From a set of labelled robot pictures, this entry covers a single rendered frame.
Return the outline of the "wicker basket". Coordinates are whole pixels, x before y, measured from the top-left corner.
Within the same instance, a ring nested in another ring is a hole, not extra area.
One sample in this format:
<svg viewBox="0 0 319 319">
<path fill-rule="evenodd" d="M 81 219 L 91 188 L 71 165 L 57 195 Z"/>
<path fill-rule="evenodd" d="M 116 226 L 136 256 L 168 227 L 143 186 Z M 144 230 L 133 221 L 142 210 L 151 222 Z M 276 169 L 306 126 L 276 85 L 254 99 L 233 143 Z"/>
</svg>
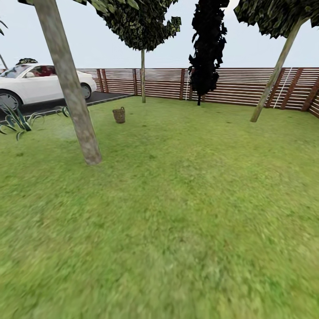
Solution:
<svg viewBox="0 0 319 319">
<path fill-rule="evenodd" d="M 113 115 L 115 118 L 115 122 L 118 124 L 125 123 L 125 109 L 122 106 L 121 109 L 114 109 Z"/>
</svg>

